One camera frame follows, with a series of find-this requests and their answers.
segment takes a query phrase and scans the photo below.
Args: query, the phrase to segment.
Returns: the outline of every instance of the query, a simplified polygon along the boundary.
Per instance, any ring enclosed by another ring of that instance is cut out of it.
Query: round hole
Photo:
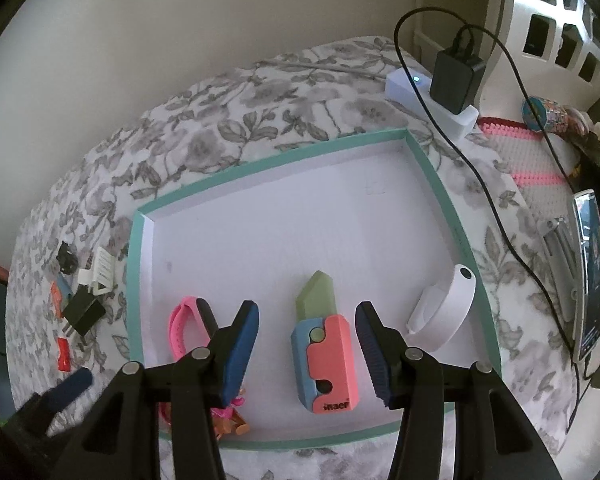
[[[333,384],[327,379],[318,379],[315,381],[315,387],[322,394],[328,394],[333,390]]]

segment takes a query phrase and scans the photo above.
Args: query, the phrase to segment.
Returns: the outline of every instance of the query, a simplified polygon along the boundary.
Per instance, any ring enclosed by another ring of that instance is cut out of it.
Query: black square adapter
[[[450,46],[436,57],[429,95],[438,104],[458,115],[475,99],[486,65],[478,56],[467,56]]]

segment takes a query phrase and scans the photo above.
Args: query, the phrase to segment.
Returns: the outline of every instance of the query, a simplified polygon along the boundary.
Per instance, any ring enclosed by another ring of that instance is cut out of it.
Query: white power strip
[[[474,129],[475,121],[478,118],[478,110],[469,105],[458,115],[452,114],[430,97],[430,77],[415,70],[410,70],[410,73],[431,115],[433,115],[433,118],[449,139],[459,140]],[[384,86],[384,96],[387,99],[399,102],[416,117],[429,121],[429,117],[420,104],[420,101],[418,101],[418,97],[413,91],[413,87],[403,69],[399,68],[387,76]]]

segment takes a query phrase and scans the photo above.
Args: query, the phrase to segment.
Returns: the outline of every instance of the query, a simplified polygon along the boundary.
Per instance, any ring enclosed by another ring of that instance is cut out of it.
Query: black power adapter
[[[436,57],[429,95],[458,115],[475,99],[485,67],[484,61],[473,55],[471,43],[463,50],[454,42]]]

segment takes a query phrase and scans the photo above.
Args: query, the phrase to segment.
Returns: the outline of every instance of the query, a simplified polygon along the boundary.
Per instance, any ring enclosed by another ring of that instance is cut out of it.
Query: black plug
[[[472,50],[454,44],[436,57],[429,95],[455,115],[473,102],[484,75],[486,65]]]

